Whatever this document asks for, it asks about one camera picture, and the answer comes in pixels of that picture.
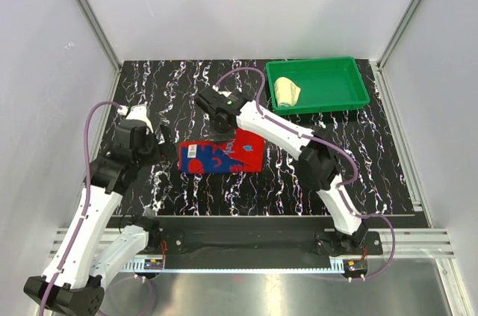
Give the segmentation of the red and blue towel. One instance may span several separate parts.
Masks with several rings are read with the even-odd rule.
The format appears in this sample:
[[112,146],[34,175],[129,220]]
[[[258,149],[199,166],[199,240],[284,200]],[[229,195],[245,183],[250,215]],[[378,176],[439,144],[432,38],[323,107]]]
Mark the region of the red and blue towel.
[[178,169],[186,174],[258,173],[262,171],[265,139],[253,132],[235,129],[225,142],[210,140],[179,145]]

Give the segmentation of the teal and yellow towel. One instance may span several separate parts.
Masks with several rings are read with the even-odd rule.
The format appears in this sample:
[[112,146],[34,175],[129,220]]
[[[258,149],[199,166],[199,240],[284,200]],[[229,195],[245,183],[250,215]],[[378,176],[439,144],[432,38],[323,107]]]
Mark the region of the teal and yellow towel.
[[289,108],[297,104],[301,88],[286,77],[279,77],[273,85],[276,104],[279,108]]

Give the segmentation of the green plastic tray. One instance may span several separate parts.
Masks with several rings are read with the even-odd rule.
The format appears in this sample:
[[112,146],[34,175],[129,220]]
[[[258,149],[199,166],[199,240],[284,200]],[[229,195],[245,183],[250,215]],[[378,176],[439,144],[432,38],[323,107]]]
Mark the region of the green plastic tray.
[[[369,93],[351,57],[266,63],[272,109],[280,116],[359,110],[370,103]],[[274,87],[287,78],[299,89],[295,105],[284,106]]]

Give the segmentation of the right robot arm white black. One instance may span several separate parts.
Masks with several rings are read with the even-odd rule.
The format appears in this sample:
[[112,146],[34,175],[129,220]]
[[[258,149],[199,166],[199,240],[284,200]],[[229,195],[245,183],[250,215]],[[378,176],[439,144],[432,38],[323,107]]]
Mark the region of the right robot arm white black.
[[285,150],[296,162],[302,188],[312,190],[331,214],[340,247],[357,253],[366,244],[364,216],[353,205],[339,171],[338,148],[309,128],[287,121],[239,91],[220,93],[209,87],[195,97],[214,129],[240,128]]

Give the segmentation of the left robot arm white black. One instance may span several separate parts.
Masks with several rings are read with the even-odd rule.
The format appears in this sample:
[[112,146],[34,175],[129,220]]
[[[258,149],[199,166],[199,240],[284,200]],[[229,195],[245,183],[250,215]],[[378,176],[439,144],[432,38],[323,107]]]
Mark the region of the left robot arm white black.
[[58,251],[39,276],[30,276],[23,291],[46,311],[62,315],[96,315],[111,281],[138,253],[167,251],[158,220],[133,216],[104,251],[97,247],[113,212],[139,171],[176,160],[170,132],[160,127],[159,142],[146,103],[126,107],[114,103],[122,117],[107,150],[90,160],[84,144],[86,176],[78,208]]

